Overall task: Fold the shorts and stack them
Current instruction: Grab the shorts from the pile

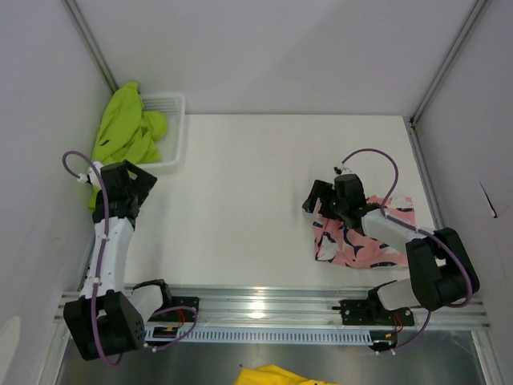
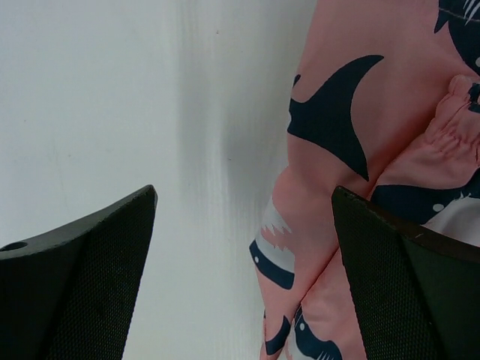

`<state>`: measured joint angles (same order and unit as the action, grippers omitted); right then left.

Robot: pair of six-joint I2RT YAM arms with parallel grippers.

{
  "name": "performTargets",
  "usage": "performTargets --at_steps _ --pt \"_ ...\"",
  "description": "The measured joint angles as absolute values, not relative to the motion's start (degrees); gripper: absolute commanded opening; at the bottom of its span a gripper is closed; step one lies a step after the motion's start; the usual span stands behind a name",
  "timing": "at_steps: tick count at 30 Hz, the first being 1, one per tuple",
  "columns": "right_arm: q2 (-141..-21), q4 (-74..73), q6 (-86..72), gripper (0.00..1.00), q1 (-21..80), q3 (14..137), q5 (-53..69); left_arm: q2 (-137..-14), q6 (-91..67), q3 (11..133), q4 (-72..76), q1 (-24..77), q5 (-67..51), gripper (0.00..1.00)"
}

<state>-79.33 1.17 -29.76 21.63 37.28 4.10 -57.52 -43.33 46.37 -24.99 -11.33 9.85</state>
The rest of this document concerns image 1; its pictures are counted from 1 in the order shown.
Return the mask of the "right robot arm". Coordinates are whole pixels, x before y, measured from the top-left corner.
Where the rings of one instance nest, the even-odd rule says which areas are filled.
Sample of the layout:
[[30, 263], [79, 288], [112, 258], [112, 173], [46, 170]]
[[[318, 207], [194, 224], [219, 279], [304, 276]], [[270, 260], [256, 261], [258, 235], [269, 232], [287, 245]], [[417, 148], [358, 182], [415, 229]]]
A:
[[466, 306], [480, 281], [457, 231], [414, 222], [409, 198], [367, 197], [360, 178], [315, 180], [302, 205], [313, 221], [314, 258], [355, 269], [406, 267], [408, 276], [368, 293], [367, 317], [381, 324], [405, 308]]

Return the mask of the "pink shark print shorts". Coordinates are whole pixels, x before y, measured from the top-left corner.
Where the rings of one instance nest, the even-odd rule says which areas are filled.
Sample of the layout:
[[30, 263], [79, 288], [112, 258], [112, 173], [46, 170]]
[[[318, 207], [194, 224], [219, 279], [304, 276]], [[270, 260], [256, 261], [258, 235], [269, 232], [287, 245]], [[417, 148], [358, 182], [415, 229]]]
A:
[[313, 220], [313, 258], [342, 267], [360, 270], [405, 269], [408, 267], [405, 241], [394, 235], [364, 235], [344, 221], [321, 215], [316, 203]]

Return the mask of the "lime green shorts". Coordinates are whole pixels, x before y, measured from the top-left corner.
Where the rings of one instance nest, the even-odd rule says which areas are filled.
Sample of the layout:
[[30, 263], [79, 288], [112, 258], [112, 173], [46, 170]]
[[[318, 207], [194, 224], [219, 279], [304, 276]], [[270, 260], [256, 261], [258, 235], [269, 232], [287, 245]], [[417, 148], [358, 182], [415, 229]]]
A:
[[111, 97], [99, 125], [91, 160], [103, 165], [127, 160], [133, 164], [161, 161], [156, 144], [168, 132], [164, 113], [147, 111], [139, 83], [125, 83]]

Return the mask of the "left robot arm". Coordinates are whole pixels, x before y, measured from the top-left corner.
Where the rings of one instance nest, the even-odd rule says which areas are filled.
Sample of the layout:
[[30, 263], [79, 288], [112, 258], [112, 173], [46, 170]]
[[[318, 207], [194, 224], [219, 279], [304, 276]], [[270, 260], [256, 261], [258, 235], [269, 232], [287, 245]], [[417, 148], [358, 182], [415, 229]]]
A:
[[92, 212], [95, 245], [83, 288], [65, 304], [63, 317], [81, 357], [91, 361], [142, 348], [146, 321], [168, 319], [174, 302], [163, 279], [124, 293], [128, 248], [156, 176], [127, 160], [95, 162], [87, 181], [99, 187]]

